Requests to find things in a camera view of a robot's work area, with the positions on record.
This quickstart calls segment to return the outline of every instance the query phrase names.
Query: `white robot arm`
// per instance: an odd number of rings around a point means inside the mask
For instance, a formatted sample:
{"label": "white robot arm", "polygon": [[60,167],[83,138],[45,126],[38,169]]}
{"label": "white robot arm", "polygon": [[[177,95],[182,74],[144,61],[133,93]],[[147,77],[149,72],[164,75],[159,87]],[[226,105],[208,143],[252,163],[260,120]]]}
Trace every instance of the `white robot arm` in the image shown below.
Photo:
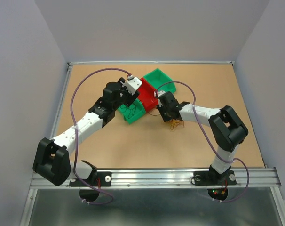
{"label": "white robot arm", "polygon": [[161,91],[158,93],[157,109],[164,121],[171,119],[193,121],[212,129],[218,144],[217,151],[215,150],[216,156],[209,171],[198,172],[196,185],[220,184],[232,173],[230,168],[234,155],[248,135],[248,129],[232,107],[217,109],[194,106],[189,102],[179,103],[171,92]]}
{"label": "white robot arm", "polygon": [[[76,133],[78,131],[78,145],[94,132],[103,128],[115,116],[115,111],[122,105],[130,106],[138,97],[138,88],[142,82],[136,77],[127,81],[120,78],[118,82],[109,82],[103,90],[103,96],[74,126],[62,134],[52,138],[43,138],[37,147],[33,170],[52,182],[61,185],[68,178],[76,178],[71,171],[70,155],[76,147]],[[76,172],[79,177],[87,179],[95,167],[85,161],[79,162]]]}

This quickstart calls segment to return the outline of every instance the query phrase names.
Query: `wooden tabletop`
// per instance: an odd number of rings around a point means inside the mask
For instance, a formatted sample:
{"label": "wooden tabletop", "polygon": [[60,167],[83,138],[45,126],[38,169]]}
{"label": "wooden tabletop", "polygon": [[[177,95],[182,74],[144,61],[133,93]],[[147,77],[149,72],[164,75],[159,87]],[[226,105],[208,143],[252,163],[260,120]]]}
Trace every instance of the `wooden tabletop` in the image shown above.
{"label": "wooden tabletop", "polygon": [[[197,64],[154,64],[154,65],[75,65],[63,103],[57,134],[72,126],[70,114],[71,96],[80,81],[91,72],[105,68],[119,67],[141,78],[156,68],[160,68],[171,79],[190,85],[196,93],[196,105],[209,108],[232,106],[249,129],[249,135],[237,151],[247,166],[263,167],[261,153],[254,131],[231,65]],[[79,120],[102,95],[106,83],[117,81],[126,74],[117,71],[98,73],[86,80],[74,99],[74,113]],[[174,94],[179,102],[193,101],[190,91],[176,84]],[[210,128],[205,128],[211,141],[215,139]],[[169,122],[161,116],[145,114],[129,125],[116,111],[115,118],[103,129],[94,133],[79,147],[79,161],[86,160],[99,168],[178,168],[209,167],[214,153],[206,142],[199,126],[185,122],[171,130]],[[233,166],[241,167],[239,162]]]}

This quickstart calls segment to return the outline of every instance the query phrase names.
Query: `white wall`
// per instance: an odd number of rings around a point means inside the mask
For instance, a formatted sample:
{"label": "white wall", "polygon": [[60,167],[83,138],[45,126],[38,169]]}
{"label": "white wall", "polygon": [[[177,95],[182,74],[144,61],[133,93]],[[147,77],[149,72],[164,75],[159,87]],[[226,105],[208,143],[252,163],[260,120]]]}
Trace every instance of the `white wall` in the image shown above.
{"label": "white wall", "polygon": [[285,199],[285,0],[271,0],[235,62],[264,161]]}
{"label": "white wall", "polygon": [[0,0],[0,226],[19,225],[66,63],[34,0]]}
{"label": "white wall", "polygon": [[269,0],[36,0],[68,62],[235,60]]}

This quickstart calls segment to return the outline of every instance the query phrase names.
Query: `red plastic bin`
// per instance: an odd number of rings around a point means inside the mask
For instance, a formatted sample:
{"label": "red plastic bin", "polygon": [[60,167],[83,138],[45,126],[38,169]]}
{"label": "red plastic bin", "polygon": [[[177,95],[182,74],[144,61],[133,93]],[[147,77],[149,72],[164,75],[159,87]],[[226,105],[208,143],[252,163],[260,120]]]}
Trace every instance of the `red plastic bin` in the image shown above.
{"label": "red plastic bin", "polygon": [[158,100],[154,97],[156,89],[144,78],[141,78],[140,80],[142,81],[142,85],[138,88],[138,99],[142,102],[146,112],[149,112],[158,105]]}

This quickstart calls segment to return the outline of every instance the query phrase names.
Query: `plastic container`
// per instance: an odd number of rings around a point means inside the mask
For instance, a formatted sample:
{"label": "plastic container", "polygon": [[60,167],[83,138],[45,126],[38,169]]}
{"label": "plastic container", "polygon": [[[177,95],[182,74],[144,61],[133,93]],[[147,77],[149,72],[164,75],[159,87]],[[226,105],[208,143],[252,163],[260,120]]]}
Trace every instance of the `plastic container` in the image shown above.
{"label": "plastic container", "polygon": [[141,78],[140,80],[142,81],[142,85],[138,89],[138,99],[143,104],[146,112],[149,112],[158,105],[158,100],[154,97],[154,91],[156,89],[144,78]]}
{"label": "plastic container", "polygon": [[125,105],[122,105],[118,108],[118,111],[123,115],[124,120],[126,120],[129,124],[132,124],[144,114],[146,114],[143,104],[139,99],[135,99],[129,108],[127,108]]}
{"label": "plastic container", "polygon": [[[144,79],[147,80],[148,83],[150,83],[155,89],[158,89],[160,85],[166,83],[167,81],[172,81],[172,79],[166,74],[164,74],[159,68],[145,75]],[[170,91],[171,93],[174,93],[176,92],[175,83],[166,84],[165,86],[159,89],[159,91],[161,90],[165,92]]]}

